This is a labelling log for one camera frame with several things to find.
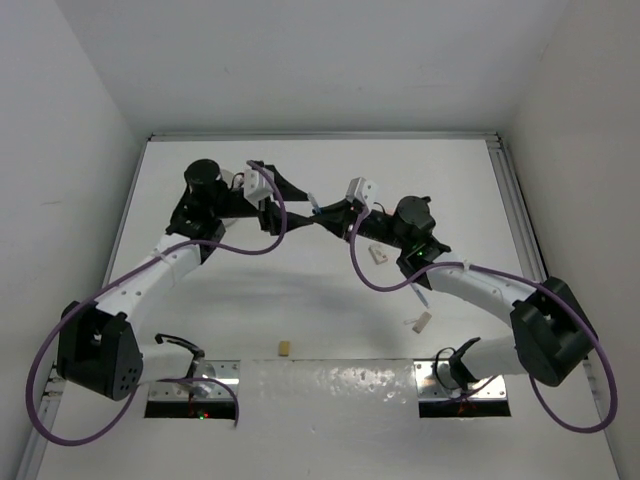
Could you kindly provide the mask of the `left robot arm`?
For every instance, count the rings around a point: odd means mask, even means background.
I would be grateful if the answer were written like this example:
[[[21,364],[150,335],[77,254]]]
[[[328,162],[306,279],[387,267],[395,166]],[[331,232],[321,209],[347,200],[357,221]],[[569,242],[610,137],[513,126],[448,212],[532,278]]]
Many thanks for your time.
[[[307,201],[307,193],[273,165],[251,162],[234,184],[223,180],[215,161],[200,159],[184,179],[170,223],[143,263],[96,299],[64,311],[57,372],[65,380],[119,401],[141,384],[192,376],[204,356],[193,342],[162,333],[151,343],[139,340],[153,305],[218,250],[225,220],[255,217],[277,237],[309,223],[284,209],[286,202]]]

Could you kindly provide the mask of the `teal gel pen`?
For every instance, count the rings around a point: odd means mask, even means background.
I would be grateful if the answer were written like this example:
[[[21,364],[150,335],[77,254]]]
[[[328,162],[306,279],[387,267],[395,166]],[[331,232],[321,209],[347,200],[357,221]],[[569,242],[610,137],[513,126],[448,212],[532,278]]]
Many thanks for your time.
[[[312,213],[314,215],[321,214],[322,213],[322,209],[320,207],[320,204],[318,203],[317,199],[315,198],[315,196],[311,192],[309,192],[307,194],[307,199],[308,199],[308,201],[309,201],[309,203],[311,205]]]

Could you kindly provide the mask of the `beige eraser block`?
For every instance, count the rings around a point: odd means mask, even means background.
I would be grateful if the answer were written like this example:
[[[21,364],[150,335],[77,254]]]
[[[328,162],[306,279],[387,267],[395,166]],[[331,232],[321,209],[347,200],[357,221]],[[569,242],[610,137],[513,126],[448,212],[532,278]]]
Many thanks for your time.
[[[427,326],[427,324],[429,323],[429,321],[432,319],[432,315],[425,311],[423,312],[412,324],[412,331],[415,332],[416,334],[420,334],[425,327]]]

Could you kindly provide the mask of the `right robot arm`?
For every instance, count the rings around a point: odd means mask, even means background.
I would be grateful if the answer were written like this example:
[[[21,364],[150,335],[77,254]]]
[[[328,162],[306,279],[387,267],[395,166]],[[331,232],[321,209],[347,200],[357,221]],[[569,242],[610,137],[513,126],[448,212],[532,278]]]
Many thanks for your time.
[[[465,264],[434,236],[430,202],[429,197],[405,196],[393,213],[385,213],[345,199],[312,220],[350,244],[364,237],[398,248],[402,287],[417,284],[452,295],[510,328],[505,337],[474,337],[454,349],[445,365],[434,370],[441,387],[465,391],[494,375],[528,375],[546,386],[559,386],[598,340],[570,287],[555,277],[537,283]]]

